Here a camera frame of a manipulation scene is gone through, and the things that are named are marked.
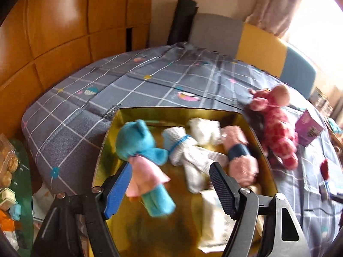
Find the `pink socks blue band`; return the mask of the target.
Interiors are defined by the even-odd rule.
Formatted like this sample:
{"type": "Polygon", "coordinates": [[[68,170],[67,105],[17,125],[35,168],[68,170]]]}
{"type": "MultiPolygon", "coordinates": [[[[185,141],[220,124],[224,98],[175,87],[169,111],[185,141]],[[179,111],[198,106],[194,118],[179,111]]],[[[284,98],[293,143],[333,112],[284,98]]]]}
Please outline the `pink socks blue band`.
{"type": "Polygon", "coordinates": [[[248,149],[249,143],[242,129],[239,126],[224,127],[221,140],[229,158],[229,176],[242,187],[252,185],[259,167],[248,149]]]}

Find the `white wet wipes pack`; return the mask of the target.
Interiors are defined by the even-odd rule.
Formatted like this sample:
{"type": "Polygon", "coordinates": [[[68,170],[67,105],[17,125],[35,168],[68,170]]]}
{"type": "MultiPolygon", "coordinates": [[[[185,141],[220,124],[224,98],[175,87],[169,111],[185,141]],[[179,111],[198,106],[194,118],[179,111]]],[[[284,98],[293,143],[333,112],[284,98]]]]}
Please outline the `white wet wipes pack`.
{"type": "Polygon", "coordinates": [[[225,214],[214,189],[203,190],[202,196],[202,235],[198,249],[204,254],[223,252],[235,221],[225,214]]]}

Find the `blue elephant plush toy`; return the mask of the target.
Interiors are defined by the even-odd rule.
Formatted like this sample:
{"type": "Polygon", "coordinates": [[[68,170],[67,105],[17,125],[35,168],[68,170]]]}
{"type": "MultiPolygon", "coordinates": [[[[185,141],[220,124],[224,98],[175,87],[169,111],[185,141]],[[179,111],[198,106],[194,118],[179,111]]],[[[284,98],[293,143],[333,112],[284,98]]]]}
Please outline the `blue elephant plush toy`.
{"type": "Polygon", "coordinates": [[[164,186],[170,178],[160,168],[168,160],[168,151],[156,147],[145,121],[124,124],[118,132],[115,147],[117,156],[132,167],[126,196],[141,199],[154,218],[172,214],[176,205],[164,186]]]}

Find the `white fluffy sock ball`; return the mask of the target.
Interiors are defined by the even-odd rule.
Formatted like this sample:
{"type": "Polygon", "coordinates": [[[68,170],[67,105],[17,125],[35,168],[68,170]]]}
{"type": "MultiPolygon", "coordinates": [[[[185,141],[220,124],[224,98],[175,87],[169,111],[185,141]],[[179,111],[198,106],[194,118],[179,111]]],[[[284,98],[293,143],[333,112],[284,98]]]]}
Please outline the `white fluffy sock ball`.
{"type": "Polygon", "coordinates": [[[221,127],[219,121],[192,118],[188,121],[191,136],[198,145],[205,146],[221,144],[221,127]]]}

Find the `red christmas sock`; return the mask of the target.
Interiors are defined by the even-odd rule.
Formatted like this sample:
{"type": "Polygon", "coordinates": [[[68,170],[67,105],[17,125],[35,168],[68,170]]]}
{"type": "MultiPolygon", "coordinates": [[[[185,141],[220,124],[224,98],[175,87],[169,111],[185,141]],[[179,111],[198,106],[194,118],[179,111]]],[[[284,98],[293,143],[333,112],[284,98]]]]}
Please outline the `red christmas sock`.
{"type": "Polygon", "coordinates": [[[326,181],[329,179],[329,172],[328,172],[328,159],[325,159],[321,164],[320,164],[320,173],[323,177],[323,180],[326,181]]]}

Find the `gold tin box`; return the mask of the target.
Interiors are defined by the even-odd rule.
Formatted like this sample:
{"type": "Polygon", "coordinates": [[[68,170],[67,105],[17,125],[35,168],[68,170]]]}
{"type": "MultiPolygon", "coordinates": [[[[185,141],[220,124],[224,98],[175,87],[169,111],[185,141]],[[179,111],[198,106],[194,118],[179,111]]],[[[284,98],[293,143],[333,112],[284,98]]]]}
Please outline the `gold tin box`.
{"type": "MultiPolygon", "coordinates": [[[[144,120],[157,147],[162,147],[164,129],[187,127],[188,120],[192,118],[219,121],[222,127],[241,127],[248,139],[249,150],[259,164],[256,181],[262,188],[261,193],[275,195],[277,187],[270,164],[246,115],[234,111],[178,107],[134,107],[116,111],[98,157],[93,184],[100,186],[122,164],[116,155],[115,141],[125,123],[144,120]]],[[[171,178],[166,189],[176,203],[176,210],[169,216],[152,218],[142,202],[124,198],[118,212],[108,220],[109,231],[120,256],[204,256],[198,249],[202,230],[202,196],[187,189],[183,167],[166,163],[162,170],[171,178]]]]}

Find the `pink giraffe plush toy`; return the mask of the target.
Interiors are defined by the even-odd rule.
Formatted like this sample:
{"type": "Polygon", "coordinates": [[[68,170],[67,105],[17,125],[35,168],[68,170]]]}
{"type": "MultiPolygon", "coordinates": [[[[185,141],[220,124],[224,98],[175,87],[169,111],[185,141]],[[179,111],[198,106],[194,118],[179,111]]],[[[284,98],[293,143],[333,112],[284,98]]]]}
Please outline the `pink giraffe plush toy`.
{"type": "Polygon", "coordinates": [[[272,151],[281,159],[285,169],[296,169],[298,167],[298,157],[296,156],[298,134],[295,131],[295,125],[290,123],[288,116],[283,111],[283,107],[290,104],[288,88],[279,84],[271,90],[254,91],[251,89],[249,93],[252,95],[249,108],[262,113],[264,117],[264,136],[261,145],[265,155],[272,151]]]}

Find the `grey plaid bed sheet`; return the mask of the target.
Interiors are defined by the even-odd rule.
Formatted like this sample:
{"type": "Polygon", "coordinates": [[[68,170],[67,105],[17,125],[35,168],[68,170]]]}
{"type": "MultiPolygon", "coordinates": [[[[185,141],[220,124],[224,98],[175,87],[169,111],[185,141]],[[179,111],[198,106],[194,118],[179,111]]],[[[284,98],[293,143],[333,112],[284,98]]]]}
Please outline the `grey plaid bed sheet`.
{"type": "MultiPolygon", "coordinates": [[[[50,192],[89,189],[115,111],[122,107],[192,107],[244,112],[250,89],[279,79],[229,56],[190,43],[110,56],[91,63],[44,93],[24,113],[22,130],[50,192]]],[[[322,256],[338,234],[341,204],[322,201],[319,165],[330,162],[331,186],[342,190],[340,162],[322,131],[297,151],[289,171],[269,157],[279,191],[294,207],[312,256],[322,256]]]]}

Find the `purple cardboard box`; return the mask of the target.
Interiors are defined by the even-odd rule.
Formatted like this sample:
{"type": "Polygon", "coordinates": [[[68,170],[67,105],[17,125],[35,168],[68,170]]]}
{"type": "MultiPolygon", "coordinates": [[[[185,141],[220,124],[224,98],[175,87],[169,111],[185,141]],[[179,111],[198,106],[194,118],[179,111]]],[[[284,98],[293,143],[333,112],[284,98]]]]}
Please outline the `purple cardboard box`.
{"type": "Polygon", "coordinates": [[[324,126],[315,109],[307,108],[295,124],[298,144],[308,146],[324,130],[324,126]]]}

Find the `grey yellow blue headboard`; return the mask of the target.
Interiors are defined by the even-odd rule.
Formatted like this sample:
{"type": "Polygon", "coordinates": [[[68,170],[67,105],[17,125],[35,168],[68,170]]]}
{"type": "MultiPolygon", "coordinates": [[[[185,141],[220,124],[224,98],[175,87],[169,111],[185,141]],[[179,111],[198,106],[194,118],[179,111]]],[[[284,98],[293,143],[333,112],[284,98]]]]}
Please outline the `grey yellow blue headboard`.
{"type": "Polygon", "coordinates": [[[294,48],[254,25],[221,15],[198,13],[190,42],[266,71],[306,99],[310,98],[316,79],[314,67],[294,48]]]}

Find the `wooden wardrobe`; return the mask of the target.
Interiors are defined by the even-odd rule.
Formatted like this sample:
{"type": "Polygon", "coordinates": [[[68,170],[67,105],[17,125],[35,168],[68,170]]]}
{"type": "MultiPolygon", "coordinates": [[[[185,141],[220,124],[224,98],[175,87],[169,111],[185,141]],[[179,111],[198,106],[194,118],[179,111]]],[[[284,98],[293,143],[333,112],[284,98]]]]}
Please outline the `wooden wardrobe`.
{"type": "Polygon", "coordinates": [[[148,44],[152,0],[18,0],[1,24],[1,133],[27,107],[97,60],[148,44]]]}

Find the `black rolled mat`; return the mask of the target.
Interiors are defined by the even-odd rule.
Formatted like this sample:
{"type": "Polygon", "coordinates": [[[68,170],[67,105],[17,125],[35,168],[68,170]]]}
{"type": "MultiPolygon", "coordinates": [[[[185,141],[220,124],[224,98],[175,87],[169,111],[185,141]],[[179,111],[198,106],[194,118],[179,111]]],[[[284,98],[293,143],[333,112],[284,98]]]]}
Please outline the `black rolled mat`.
{"type": "Polygon", "coordinates": [[[194,0],[178,0],[173,21],[169,31],[167,45],[189,40],[193,20],[197,14],[197,2],[194,0]]]}

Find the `pink patterned curtain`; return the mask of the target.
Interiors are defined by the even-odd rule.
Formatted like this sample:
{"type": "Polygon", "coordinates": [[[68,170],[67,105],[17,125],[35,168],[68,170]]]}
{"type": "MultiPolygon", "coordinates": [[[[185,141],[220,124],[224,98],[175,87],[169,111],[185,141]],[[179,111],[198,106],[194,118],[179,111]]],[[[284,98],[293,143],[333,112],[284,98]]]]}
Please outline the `pink patterned curtain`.
{"type": "Polygon", "coordinates": [[[257,0],[245,23],[282,38],[302,0],[257,0]]]}

